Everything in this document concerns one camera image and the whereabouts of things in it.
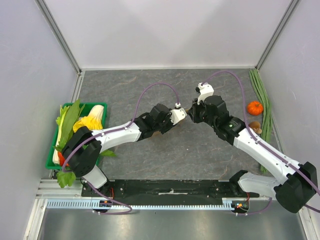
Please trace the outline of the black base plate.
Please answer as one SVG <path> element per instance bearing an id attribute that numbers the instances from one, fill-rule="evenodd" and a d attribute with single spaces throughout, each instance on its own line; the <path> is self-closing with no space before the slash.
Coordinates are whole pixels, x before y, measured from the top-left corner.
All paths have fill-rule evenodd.
<path id="1" fill-rule="evenodd" d="M 223 198 L 246 199 L 247 193 L 227 180 L 109 180 L 98 191 L 127 205 L 220 205 Z"/>

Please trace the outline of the yellow toy napa cabbage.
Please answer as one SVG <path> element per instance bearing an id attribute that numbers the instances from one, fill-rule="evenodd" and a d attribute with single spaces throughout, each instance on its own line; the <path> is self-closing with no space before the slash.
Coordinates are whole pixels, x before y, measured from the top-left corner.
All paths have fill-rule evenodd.
<path id="1" fill-rule="evenodd" d="M 75 133 L 79 128 L 87 127 L 89 130 L 102 130 L 102 117 L 104 112 L 102 105 L 95 105 L 87 116 L 81 117 L 74 123 L 72 130 Z"/>

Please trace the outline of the orange toy pumpkin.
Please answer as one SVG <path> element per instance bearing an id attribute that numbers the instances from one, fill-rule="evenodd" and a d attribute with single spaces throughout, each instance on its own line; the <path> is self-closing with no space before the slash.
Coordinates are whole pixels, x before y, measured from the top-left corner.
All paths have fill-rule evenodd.
<path id="1" fill-rule="evenodd" d="M 263 113 L 263 104 L 259 101 L 252 101 L 246 107 L 247 112 L 252 116 L 258 116 Z"/>

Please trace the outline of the green leafy vegetable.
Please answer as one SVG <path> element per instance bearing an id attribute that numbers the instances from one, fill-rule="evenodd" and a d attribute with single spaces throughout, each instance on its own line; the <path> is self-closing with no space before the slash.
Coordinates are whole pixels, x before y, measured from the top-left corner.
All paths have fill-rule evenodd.
<path id="1" fill-rule="evenodd" d="M 60 116 L 56 119 L 58 124 L 58 135 L 54 149 L 61 152 L 66 143 L 74 134 L 73 126 L 78 121 L 84 107 L 80 107 L 80 100 L 77 99 L 72 105 L 60 107 Z"/>

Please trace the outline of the brown cardboard box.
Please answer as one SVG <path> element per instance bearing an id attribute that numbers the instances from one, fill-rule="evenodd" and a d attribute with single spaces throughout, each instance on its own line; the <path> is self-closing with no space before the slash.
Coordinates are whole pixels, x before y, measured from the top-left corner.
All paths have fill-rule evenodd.
<path id="1" fill-rule="evenodd" d="M 183 107 L 170 109 L 168 112 L 161 112 L 159 120 L 156 120 L 154 132 L 162 135 L 177 126 L 187 117 L 187 112 Z"/>

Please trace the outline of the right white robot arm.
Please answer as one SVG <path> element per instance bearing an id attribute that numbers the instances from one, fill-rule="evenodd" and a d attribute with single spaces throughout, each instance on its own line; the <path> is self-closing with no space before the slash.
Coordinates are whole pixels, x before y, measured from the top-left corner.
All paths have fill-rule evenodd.
<path id="1" fill-rule="evenodd" d="M 272 174 L 264 177 L 239 171 L 229 184 L 233 196 L 257 193 L 275 198 L 287 211 L 297 213 L 317 193 L 316 167 L 310 162 L 301 164 L 262 140 L 243 120 L 229 114 L 219 95 L 193 99 L 188 115 L 194 123 L 212 127 L 221 140 L 244 151 Z"/>

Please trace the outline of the green plastic basket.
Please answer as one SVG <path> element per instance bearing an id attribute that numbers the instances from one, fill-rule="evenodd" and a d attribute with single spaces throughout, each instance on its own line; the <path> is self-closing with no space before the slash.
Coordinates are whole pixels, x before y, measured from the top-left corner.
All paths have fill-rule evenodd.
<path id="1" fill-rule="evenodd" d="M 60 116 L 60 109 L 61 107 L 71 106 L 73 103 L 66 103 L 59 108 L 58 117 Z M 107 118 L 107 108 L 108 105 L 103 102 L 80 102 L 80 107 L 83 107 L 83 110 L 78 118 L 78 120 L 82 117 L 85 117 L 89 114 L 91 109 L 95 105 L 102 105 L 104 107 L 103 115 L 102 115 L 102 127 L 105 127 L 105 120 Z M 45 162 L 45 168 L 48 170 L 61 170 L 62 166 L 59 164 L 58 158 L 58 151 L 55 150 L 54 146 L 57 143 L 58 137 L 58 124 L 56 122 L 56 130 L 54 133 L 54 137 L 51 144 L 51 149 L 49 151 L 47 160 Z M 72 137 L 66 143 L 64 148 L 62 149 L 61 153 L 65 160 L 69 157 L 72 151 L 80 145 L 85 139 L 95 135 L 94 131 L 96 130 L 89 130 L 86 126 L 79 128 L 76 132 L 73 132 Z M 97 140 L 90 140 L 89 142 L 85 143 L 76 153 L 70 158 L 68 163 L 65 165 L 66 170 L 73 170 L 75 171 L 76 176 L 82 176 L 88 173 L 92 168 L 93 164 L 97 162 L 94 161 L 94 158 L 99 157 L 98 150 L 100 147 L 98 146 Z"/>

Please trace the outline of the green long beans bundle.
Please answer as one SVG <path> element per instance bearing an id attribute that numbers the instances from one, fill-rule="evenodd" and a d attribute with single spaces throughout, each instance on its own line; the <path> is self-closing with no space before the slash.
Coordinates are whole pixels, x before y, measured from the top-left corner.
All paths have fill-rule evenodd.
<path id="1" fill-rule="evenodd" d="M 272 104 L 269 100 L 267 91 L 260 78 L 258 70 L 251 69 L 249 71 L 249 78 L 255 94 L 259 102 L 262 103 L 263 106 L 262 133 L 260 134 L 260 137 L 267 143 L 270 143 L 273 130 Z"/>

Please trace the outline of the orange toy carrot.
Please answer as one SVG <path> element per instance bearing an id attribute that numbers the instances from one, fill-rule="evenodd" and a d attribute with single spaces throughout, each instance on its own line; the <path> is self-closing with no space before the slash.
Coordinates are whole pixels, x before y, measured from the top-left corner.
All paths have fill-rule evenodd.
<path id="1" fill-rule="evenodd" d="M 61 152 L 58 151 L 57 155 L 58 155 L 58 159 L 59 159 L 59 165 L 62 167 L 66 160 Z"/>

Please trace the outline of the brown toy mushroom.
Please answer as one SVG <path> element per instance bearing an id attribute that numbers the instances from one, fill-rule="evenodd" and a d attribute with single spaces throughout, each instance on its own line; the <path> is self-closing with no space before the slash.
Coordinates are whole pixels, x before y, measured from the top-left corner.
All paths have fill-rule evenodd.
<path id="1" fill-rule="evenodd" d="M 256 134 L 260 135 L 262 133 L 261 124 L 258 121 L 252 121 L 248 125 Z"/>

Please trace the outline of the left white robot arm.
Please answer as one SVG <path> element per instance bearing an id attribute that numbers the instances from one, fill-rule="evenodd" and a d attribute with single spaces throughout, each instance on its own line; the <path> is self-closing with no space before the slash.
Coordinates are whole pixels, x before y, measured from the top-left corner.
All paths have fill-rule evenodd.
<path id="1" fill-rule="evenodd" d="M 84 178 L 99 197 L 110 191 L 108 178 L 96 165 L 100 154 L 118 145 L 138 142 L 152 137 L 155 132 L 166 133 L 187 116 L 181 107 L 171 109 L 158 103 L 150 112 L 136 117 L 132 122 L 102 130 L 81 127 L 62 149 L 68 167 L 77 178 Z"/>

